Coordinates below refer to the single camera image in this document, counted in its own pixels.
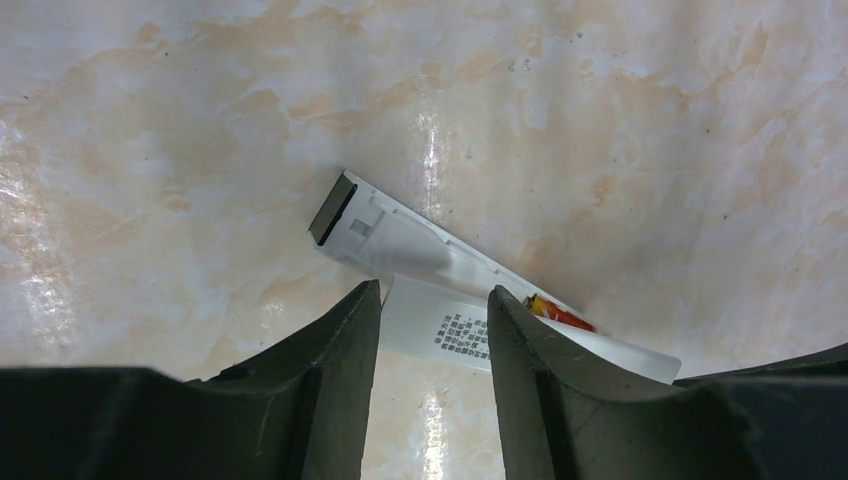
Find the white remote battery cover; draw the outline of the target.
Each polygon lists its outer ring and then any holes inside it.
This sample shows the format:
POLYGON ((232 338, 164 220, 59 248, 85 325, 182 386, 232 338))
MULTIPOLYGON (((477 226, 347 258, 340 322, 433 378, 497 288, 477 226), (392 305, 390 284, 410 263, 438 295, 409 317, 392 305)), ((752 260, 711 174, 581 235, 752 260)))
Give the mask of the white remote battery cover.
POLYGON ((489 371, 486 302, 396 275, 382 305, 379 346, 412 357, 489 371))

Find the white black remote control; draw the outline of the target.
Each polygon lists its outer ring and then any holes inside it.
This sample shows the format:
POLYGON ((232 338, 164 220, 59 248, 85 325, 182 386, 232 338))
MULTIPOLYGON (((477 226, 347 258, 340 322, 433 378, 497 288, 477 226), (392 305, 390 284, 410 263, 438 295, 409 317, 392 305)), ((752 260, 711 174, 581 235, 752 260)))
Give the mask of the white black remote control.
MULTIPOLYGON (((364 273, 389 278, 389 288, 400 275, 478 298, 487 307, 488 294, 501 285, 522 305, 526 297, 539 294, 582 318, 349 170, 338 177, 309 232, 319 251, 364 273)), ((531 314, 591 353, 654 381, 670 384, 681 368, 675 357, 613 339, 597 327, 597 332, 589 332, 531 314)))

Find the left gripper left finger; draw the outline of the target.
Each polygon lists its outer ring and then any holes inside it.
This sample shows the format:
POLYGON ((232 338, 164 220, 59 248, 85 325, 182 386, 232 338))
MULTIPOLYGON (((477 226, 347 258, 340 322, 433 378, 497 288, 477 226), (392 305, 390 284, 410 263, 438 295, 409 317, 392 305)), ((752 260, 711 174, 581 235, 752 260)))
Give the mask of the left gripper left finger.
POLYGON ((381 317, 375 280, 218 375, 1 373, 5 479, 356 479, 381 317))

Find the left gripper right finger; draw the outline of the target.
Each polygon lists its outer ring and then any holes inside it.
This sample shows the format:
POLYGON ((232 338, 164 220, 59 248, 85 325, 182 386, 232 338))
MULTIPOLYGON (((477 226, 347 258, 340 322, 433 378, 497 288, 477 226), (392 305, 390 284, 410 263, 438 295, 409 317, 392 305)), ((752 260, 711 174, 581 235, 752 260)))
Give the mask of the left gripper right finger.
POLYGON ((488 298, 510 479, 843 479, 847 349, 663 384, 488 298))

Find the red battery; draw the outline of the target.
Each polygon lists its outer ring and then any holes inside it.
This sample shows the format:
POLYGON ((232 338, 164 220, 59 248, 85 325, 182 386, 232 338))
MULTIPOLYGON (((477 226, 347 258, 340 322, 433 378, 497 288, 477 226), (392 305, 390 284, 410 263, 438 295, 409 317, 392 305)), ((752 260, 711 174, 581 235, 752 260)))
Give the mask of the red battery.
POLYGON ((526 297, 523 304, 531 313, 538 317, 589 332, 597 332, 597 328, 595 326, 583 320, 573 312, 560 308, 555 302, 550 301, 539 294, 526 297))

